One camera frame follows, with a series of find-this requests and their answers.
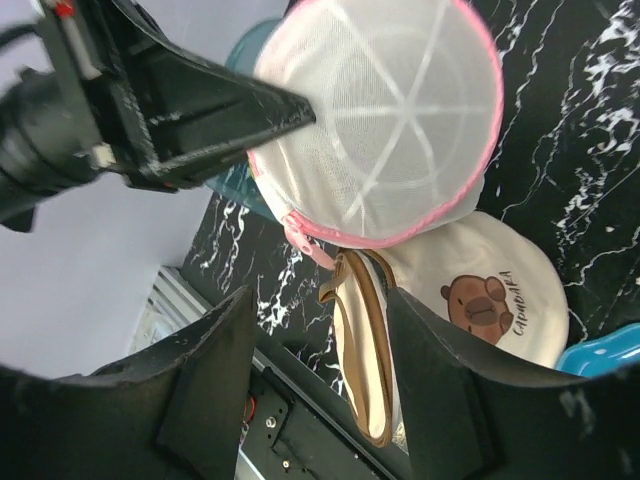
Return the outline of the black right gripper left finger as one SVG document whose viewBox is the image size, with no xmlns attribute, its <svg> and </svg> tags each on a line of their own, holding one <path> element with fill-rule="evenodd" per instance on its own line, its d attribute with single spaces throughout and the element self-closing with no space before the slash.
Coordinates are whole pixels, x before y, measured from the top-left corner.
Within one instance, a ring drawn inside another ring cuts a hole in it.
<svg viewBox="0 0 640 480">
<path fill-rule="evenodd" d="M 1 370 L 5 479 L 230 479 L 255 345 L 242 287 L 200 320 L 91 375 Z"/>
</svg>

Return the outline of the white mesh laundry bag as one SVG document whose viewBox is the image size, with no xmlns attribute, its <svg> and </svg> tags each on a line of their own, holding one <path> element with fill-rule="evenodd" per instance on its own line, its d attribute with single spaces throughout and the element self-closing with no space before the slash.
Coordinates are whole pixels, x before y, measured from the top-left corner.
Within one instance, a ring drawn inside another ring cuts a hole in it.
<svg viewBox="0 0 640 480">
<path fill-rule="evenodd" d="M 465 1 L 302 1 L 254 67 L 315 121 L 249 151 L 289 243 L 386 248 L 477 205 L 503 113 L 501 63 Z"/>
</svg>

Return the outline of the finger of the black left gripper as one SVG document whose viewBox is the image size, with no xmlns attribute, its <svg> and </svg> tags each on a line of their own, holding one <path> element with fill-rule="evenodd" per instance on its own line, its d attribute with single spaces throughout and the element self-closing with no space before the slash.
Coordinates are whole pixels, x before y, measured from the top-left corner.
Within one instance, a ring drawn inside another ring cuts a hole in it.
<svg viewBox="0 0 640 480">
<path fill-rule="evenodd" d="M 122 78 L 137 115 L 129 136 L 134 168 L 159 189 L 199 186 L 247 151 L 315 122 L 304 96 L 177 46 L 132 1 L 113 7 Z"/>
</svg>

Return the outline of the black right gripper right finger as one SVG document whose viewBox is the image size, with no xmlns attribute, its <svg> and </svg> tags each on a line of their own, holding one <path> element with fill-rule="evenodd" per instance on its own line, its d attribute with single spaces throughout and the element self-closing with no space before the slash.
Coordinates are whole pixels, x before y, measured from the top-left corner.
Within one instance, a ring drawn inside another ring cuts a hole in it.
<svg viewBox="0 0 640 480">
<path fill-rule="evenodd" d="M 509 354 L 391 290 L 387 320 L 416 479 L 635 479 L 639 369 L 580 378 Z"/>
</svg>

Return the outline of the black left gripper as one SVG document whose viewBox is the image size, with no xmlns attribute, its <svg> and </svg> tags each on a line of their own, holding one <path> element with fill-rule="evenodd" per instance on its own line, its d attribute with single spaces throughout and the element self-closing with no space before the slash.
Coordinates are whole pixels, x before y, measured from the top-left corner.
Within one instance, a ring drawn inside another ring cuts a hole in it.
<svg viewBox="0 0 640 480">
<path fill-rule="evenodd" d="M 85 79 L 71 60 L 69 41 L 56 33 L 73 17 L 61 1 L 45 7 L 39 19 L 13 24 L 1 32 L 1 45 L 36 35 L 57 55 L 53 71 L 20 71 L 20 80 L 1 97 L 1 224 L 29 230 L 39 203 L 93 182 L 109 171 L 132 188 L 157 191 L 126 155 L 104 142 L 99 130 L 122 132 L 124 123 L 104 94 L 86 91 Z"/>
</svg>

